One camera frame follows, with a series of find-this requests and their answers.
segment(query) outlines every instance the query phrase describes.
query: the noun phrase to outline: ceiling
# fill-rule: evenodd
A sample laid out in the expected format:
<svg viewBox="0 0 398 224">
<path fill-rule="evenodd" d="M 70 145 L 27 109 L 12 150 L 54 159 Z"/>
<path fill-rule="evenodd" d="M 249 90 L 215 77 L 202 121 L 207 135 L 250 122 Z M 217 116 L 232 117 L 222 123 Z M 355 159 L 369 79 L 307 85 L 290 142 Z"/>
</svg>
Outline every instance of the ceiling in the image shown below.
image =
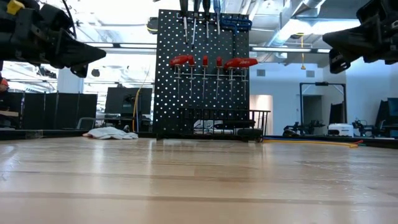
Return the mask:
<svg viewBox="0 0 398 224">
<path fill-rule="evenodd" d="M 273 44 L 272 40 L 276 34 L 280 34 L 287 25 L 282 25 L 281 15 L 284 15 L 289 5 L 301 0 L 221 0 L 223 13 L 248 14 L 252 19 L 252 30 L 250 31 L 250 44 L 252 46 L 265 46 Z M 41 3 L 48 3 L 66 11 L 61 0 L 40 0 Z M 193 0 L 189 0 L 189 8 L 193 9 Z M 305 47 L 329 49 L 330 47 L 322 41 L 322 34 L 334 29 L 346 29 L 354 26 L 350 21 L 344 20 L 339 25 L 331 25 L 333 21 L 342 19 L 355 19 L 356 10 L 367 3 L 368 0 L 326 0 L 321 6 L 318 18 L 300 18 L 301 28 L 294 25 L 294 32 L 304 32 L 303 45 L 301 39 L 288 38 L 278 47 Z M 159 9 L 179 10 L 178 0 L 67 0 L 72 18 L 79 24 L 77 26 L 78 40 L 82 42 L 117 42 L 117 43 L 145 43 L 156 44 L 157 36 L 148 32 L 146 24 L 150 17 L 157 17 Z M 275 54 L 267 53 L 260 55 L 258 52 L 251 54 L 253 57 L 266 58 L 264 62 L 277 63 L 302 63 L 302 54 L 288 53 Z M 328 56 L 310 55 L 304 56 L 305 63 L 317 63 L 319 67 L 327 66 Z M 107 86 L 117 85 L 138 85 L 137 83 L 146 80 L 154 81 L 155 55 L 151 54 L 130 54 L 116 55 L 108 54 L 90 65 L 90 70 L 98 69 L 100 77 L 88 74 L 86 79 L 87 91 L 103 92 Z M 5 68 L 5 74 L 12 74 L 13 78 L 43 80 L 34 72 L 35 68 L 23 63 L 15 63 L 11 69 Z M 37 91 L 52 91 L 56 83 L 49 86 L 47 83 L 30 83 L 25 88 L 34 87 Z"/>
</svg>

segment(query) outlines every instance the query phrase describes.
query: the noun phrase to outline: ceiling duct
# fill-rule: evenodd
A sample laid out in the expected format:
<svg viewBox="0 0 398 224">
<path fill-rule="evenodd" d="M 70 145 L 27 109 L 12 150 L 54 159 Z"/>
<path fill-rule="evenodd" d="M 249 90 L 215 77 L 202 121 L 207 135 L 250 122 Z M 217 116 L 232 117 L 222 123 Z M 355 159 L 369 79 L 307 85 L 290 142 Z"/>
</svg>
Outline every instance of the ceiling duct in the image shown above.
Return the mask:
<svg viewBox="0 0 398 224">
<path fill-rule="evenodd" d="M 270 41 L 261 47 L 282 47 L 292 34 L 305 32 L 311 25 L 303 26 L 305 23 L 297 19 L 315 18 L 319 15 L 321 5 L 326 0 L 291 0 L 286 1 L 282 12 L 279 14 L 279 27 L 274 32 Z M 257 56 L 259 62 L 283 62 L 287 54 L 263 53 Z"/>
</svg>

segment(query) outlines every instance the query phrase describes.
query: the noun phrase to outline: tool holder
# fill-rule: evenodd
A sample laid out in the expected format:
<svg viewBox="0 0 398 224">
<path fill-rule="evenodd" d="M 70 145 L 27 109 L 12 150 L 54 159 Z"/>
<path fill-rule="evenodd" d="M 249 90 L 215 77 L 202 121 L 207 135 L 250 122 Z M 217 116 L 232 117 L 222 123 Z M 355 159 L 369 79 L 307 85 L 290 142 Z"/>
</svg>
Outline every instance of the tool holder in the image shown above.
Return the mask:
<svg viewBox="0 0 398 224">
<path fill-rule="evenodd" d="M 185 43 L 183 19 L 179 11 L 160 10 L 157 35 L 155 93 L 154 93 L 154 132 L 156 133 L 181 133 L 192 129 L 189 125 L 181 126 L 178 110 L 182 107 L 209 108 L 220 110 L 248 110 L 249 91 L 244 94 L 242 79 L 243 71 L 235 69 L 233 79 L 233 97 L 230 97 L 229 71 L 216 66 L 217 57 L 224 62 L 234 58 L 249 57 L 249 32 L 239 31 L 234 34 L 232 30 L 221 28 L 218 35 L 215 14 L 211 13 L 209 22 L 209 38 L 206 38 L 206 22 L 204 12 L 200 12 L 195 35 L 195 48 L 192 49 L 193 12 L 188 12 L 188 43 Z M 232 18 L 237 15 L 222 14 L 222 18 Z M 181 66 L 170 66 L 170 60 L 179 55 L 192 55 L 195 58 L 195 68 L 192 77 L 192 97 L 190 97 L 191 68 L 188 63 Z M 206 68 L 205 97 L 203 97 L 203 57 L 208 56 Z M 241 113 L 242 119 L 247 114 Z"/>
</svg>

